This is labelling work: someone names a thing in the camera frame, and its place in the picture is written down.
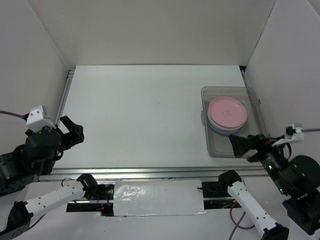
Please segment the pink plastic plate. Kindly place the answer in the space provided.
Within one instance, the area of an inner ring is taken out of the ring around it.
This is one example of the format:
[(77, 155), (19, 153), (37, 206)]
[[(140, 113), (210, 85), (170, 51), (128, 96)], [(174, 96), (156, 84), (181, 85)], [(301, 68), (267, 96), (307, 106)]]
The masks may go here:
[(235, 98), (228, 96), (217, 97), (208, 106), (211, 119), (225, 128), (236, 128), (246, 123), (247, 110), (244, 105)]

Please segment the white watermelon pattern plate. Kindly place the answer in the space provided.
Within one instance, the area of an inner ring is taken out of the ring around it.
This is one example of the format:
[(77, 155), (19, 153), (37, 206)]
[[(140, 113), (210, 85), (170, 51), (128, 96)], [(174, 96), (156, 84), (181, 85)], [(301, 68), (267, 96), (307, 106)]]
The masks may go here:
[(209, 124), (209, 126), (211, 127), (212, 130), (214, 130), (215, 132), (217, 132), (217, 133), (219, 133), (221, 135), (224, 135), (224, 136), (228, 136), (228, 135), (231, 135), (231, 134), (236, 134), (242, 128), (242, 127), (240, 127), (240, 128), (237, 128), (237, 129), (222, 129), (222, 128), (214, 125), (209, 118), (207, 118), (207, 123)]

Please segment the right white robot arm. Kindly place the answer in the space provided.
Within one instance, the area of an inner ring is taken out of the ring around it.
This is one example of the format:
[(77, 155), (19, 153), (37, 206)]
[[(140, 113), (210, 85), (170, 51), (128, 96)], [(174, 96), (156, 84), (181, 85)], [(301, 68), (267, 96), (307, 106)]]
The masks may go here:
[(262, 240), (318, 240), (320, 238), (320, 166), (306, 155), (292, 159), (283, 149), (304, 140), (296, 131), (276, 138), (230, 135), (234, 156), (250, 150), (250, 163), (260, 163), (269, 180), (243, 180), (234, 170), (218, 177), (218, 191), (231, 196), (255, 225)]

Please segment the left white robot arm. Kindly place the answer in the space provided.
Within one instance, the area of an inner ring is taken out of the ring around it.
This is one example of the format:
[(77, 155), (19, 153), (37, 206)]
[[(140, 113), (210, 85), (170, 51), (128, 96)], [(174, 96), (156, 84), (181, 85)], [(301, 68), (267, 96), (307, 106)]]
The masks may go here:
[(99, 193), (90, 173), (65, 178), (61, 186), (41, 183), (65, 151), (82, 143), (84, 128), (68, 116), (60, 121), (67, 132), (34, 113), (25, 116), (25, 143), (0, 156), (0, 238), (13, 240), (31, 230), (51, 211), (79, 199), (92, 200)]

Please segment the clear plastic bin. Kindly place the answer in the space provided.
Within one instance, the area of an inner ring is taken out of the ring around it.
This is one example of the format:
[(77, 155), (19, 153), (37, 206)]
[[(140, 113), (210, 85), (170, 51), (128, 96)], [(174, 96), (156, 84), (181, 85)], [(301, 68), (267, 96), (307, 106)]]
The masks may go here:
[(206, 146), (213, 158), (234, 158), (231, 142), (226, 135), (214, 131), (208, 123), (208, 109), (211, 101), (219, 97), (231, 97), (238, 100), (247, 111), (247, 121), (236, 133), (237, 136), (263, 134), (268, 137), (265, 122), (260, 109), (260, 100), (255, 91), (248, 87), (205, 86), (201, 89), (201, 121), (205, 129)]

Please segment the white foam cover panel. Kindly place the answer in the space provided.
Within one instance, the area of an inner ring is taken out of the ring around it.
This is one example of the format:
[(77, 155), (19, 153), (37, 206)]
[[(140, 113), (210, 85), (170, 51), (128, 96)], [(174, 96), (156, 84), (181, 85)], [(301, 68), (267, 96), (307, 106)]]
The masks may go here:
[(205, 213), (200, 180), (117, 181), (116, 217), (188, 216)]

